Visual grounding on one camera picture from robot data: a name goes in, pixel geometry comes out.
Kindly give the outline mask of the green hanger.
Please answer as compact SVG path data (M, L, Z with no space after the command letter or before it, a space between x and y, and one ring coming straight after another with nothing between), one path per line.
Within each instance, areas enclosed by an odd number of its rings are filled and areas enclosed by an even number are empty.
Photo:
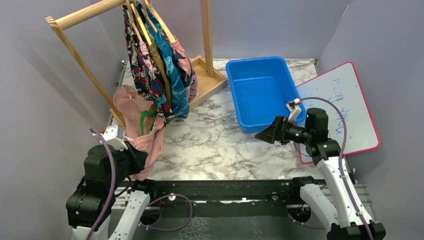
M152 131L157 114L156 109L144 110L140 113L139 125L141 136L149 134Z

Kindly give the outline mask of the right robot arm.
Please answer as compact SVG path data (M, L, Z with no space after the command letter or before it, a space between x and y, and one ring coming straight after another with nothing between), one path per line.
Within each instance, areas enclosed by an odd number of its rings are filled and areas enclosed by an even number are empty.
M269 144L294 142L305 145L325 180L331 200L311 176L293 178L288 196L296 204L309 205L323 225L328 240L382 240L386 236L385 227L375 222L364 207L349 177L339 143L328 136L328 122L325 110L309 108L304 127L295 125L287 117L277 116L255 138Z

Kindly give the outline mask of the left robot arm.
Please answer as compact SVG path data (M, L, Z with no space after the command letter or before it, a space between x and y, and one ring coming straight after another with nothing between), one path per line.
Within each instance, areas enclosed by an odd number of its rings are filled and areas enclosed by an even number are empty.
M77 240L131 240L145 208L157 200L157 191L138 180L126 183L124 211L113 231L109 231L116 190L141 170L148 153L132 146L117 150L99 144L84 160L84 171L76 191L66 202L68 224Z

